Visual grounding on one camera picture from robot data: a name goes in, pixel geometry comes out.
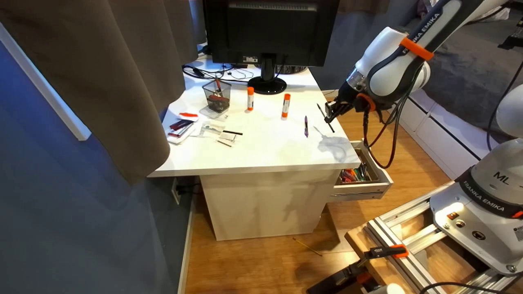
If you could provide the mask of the brown curtain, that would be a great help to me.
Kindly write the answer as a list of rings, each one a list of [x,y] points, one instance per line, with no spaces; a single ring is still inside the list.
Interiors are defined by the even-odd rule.
[[[0,23],[130,184],[170,154],[159,113],[197,58],[191,0],[0,0]]]

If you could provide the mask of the black monitor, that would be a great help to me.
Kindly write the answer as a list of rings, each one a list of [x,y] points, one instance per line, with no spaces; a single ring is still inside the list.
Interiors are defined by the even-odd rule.
[[[247,85],[279,94],[277,66],[322,67],[340,0],[202,0],[215,63],[259,65]]]

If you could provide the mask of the black mesh pen holder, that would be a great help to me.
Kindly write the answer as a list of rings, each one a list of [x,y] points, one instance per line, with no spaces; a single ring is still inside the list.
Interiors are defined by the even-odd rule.
[[[216,95],[215,80],[212,80],[202,86],[209,109],[217,113],[222,113],[229,109],[230,90],[232,89],[232,85],[228,82],[220,81],[220,84],[223,94],[222,97]]]

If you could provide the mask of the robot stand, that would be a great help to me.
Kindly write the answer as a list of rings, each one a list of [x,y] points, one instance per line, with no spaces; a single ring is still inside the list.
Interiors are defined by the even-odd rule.
[[[506,219],[448,183],[346,233],[363,258],[377,246],[402,245],[408,255],[364,268],[381,285],[407,294],[523,294],[523,220]]]

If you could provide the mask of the drawer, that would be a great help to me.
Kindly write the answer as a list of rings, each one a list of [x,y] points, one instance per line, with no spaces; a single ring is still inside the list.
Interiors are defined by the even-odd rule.
[[[376,164],[361,141],[351,141],[351,144],[360,160],[360,164],[367,164],[373,180],[371,182],[341,184],[338,177],[333,192],[329,196],[329,203],[381,199],[393,185],[393,180],[387,171]]]

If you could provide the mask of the black and orange clamp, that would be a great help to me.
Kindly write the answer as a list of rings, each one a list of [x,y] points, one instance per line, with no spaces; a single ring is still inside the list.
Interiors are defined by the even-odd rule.
[[[306,294],[340,294],[342,290],[353,285],[361,286],[367,291],[366,294],[405,294],[403,288],[396,283],[387,286],[379,285],[366,266],[372,259],[385,257],[399,259],[408,255],[409,251],[404,245],[373,247],[364,252],[364,257],[359,261],[335,272],[307,289]]]

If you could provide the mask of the stack of cards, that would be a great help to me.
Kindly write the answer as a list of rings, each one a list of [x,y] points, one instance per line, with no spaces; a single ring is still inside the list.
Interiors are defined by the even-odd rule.
[[[172,145],[181,145],[195,130],[197,121],[175,119],[167,124],[166,139]]]

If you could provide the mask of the yellow pencil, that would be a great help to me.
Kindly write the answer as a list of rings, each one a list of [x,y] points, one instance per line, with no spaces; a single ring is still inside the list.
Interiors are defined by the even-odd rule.
[[[293,240],[294,240],[295,242],[297,242],[298,244],[304,246],[306,249],[310,250],[311,252],[315,253],[316,255],[318,255],[318,256],[323,256],[321,253],[319,253],[319,251],[316,251],[315,249],[313,249],[312,247],[306,245],[304,242],[301,242],[301,241],[298,240],[297,238],[294,238],[294,237],[293,237]]]

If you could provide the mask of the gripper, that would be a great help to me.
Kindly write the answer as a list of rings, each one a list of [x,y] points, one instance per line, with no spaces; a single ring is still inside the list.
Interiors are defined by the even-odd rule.
[[[326,123],[330,124],[338,116],[345,115],[354,108],[354,101],[361,90],[344,81],[338,90],[336,101],[325,103]]]

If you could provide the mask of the white low cabinet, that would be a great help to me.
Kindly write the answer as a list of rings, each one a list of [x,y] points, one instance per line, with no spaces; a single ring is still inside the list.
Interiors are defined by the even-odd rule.
[[[446,111],[422,89],[407,99],[400,125],[450,179],[489,153],[484,130]]]

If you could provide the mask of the clear plastic packet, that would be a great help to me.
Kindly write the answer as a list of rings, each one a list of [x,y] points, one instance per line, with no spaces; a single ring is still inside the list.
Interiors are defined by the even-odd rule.
[[[216,120],[206,120],[201,125],[201,134],[203,135],[221,135],[221,133],[225,130],[226,123]]]

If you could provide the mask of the heap of pens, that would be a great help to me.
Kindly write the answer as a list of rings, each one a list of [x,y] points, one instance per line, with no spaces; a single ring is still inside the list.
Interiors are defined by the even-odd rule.
[[[343,169],[340,172],[339,179],[341,184],[371,182],[373,180],[366,163],[361,163],[356,169]]]

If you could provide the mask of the white window sill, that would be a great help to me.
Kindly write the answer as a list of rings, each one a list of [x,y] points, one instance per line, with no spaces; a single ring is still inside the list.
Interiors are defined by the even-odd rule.
[[[13,39],[11,34],[0,23],[0,42],[11,54],[19,67],[31,80],[32,84],[43,95],[50,107],[56,112],[57,116],[63,121],[67,128],[77,138],[78,141],[86,141],[92,135],[90,129],[77,117],[66,102],[60,97],[57,91],[51,86],[47,79],[28,58],[23,49]]]

